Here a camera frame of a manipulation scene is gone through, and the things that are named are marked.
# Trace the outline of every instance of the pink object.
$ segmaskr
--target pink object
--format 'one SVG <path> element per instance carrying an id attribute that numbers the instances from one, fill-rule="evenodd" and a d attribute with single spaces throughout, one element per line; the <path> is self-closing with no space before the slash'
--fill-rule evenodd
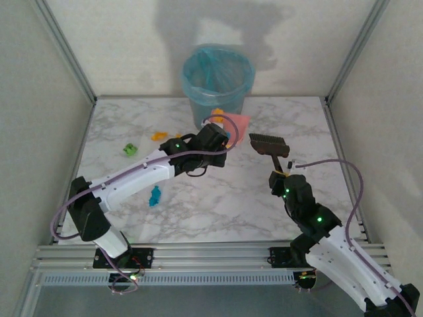
<path id="1" fill-rule="evenodd" d="M 237 125 L 239 132 L 239 139 L 237 144 L 240 144 L 244 139 L 244 135 L 247 132 L 247 128 L 249 127 L 250 116 L 244 116 L 242 114 L 228 114 L 227 112 L 225 112 L 225 116 L 230 117 Z M 231 137 L 229 138 L 228 142 L 228 145 L 231 145 L 235 140 L 235 129 L 225 119 L 223 119 L 223 128 L 225 129 L 225 131 L 231 134 Z"/>

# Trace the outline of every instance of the blue toy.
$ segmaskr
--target blue toy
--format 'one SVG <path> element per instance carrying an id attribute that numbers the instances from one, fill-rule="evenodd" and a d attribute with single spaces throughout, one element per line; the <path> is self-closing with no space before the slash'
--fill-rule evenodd
<path id="1" fill-rule="evenodd" d="M 149 206 L 154 207 L 160 202 L 161 191 L 158 186 L 154 186 L 151 191 L 151 197 L 149 200 Z"/>

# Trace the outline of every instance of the blue trash bag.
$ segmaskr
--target blue trash bag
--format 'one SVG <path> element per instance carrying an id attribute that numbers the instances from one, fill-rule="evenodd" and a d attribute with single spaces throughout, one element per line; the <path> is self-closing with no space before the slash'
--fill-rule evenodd
<path id="1" fill-rule="evenodd" d="M 240 114 L 244 97 L 254 83 L 255 70 L 242 54 L 219 46 L 198 48 L 182 68 L 182 89 L 189 97 L 194 122 L 215 108 Z"/>

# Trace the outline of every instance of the green toy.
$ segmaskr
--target green toy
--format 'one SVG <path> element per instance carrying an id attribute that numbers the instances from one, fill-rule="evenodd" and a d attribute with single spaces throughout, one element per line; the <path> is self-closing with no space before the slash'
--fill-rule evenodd
<path id="1" fill-rule="evenodd" d="M 125 146 L 124 152 L 126 153 L 127 156 L 131 157 L 132 155 L 134 155 L 135 153 L 137 153 L 138 148 L 133 145 L 132 143 L 128 143 Z"/>

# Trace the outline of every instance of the marble table surface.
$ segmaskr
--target marble table surface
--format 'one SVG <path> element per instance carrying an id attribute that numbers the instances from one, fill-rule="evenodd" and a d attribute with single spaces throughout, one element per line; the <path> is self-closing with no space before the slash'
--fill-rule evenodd
<path id="1" fill-rule="evenodd" d="M 291 147 L 288 159 L 306 162 L 336 158 L 318 97 L 250 97 L 243 114 L 251 117 L 247 133 L 284 137 Z M 137 162 L 157 149 L 150 137 L 166 131 L 197 133 L 186 98 L 104 99 L 96 105 L 78 175 L 87 180 L 106 176 Z M 123 147 L 133 143 L 139 151 L 127 157 Z M 149 207 L 151 189 L 129 197 L 121 208 L 106 214 L 131 243 L 229 242 L 292 240 L 301 232 L 286 215 L 284 202 L 270 194 L 268 177 L 272 159 L 257 154 L 244 141 L 227 155 L 225 168 L 210 167 L 205 176 L 183 174 L 161 182 L 161 202 Z M 338 163 L 307 168 L 307 180 L 318 202 L 346 222 L 352 203 Z M 76 232 L 67 214 L 62 235 Z M 352 236 L 359 236 L 357 222 Z M 84 244 L 80 238 L 61 244 Z"/>

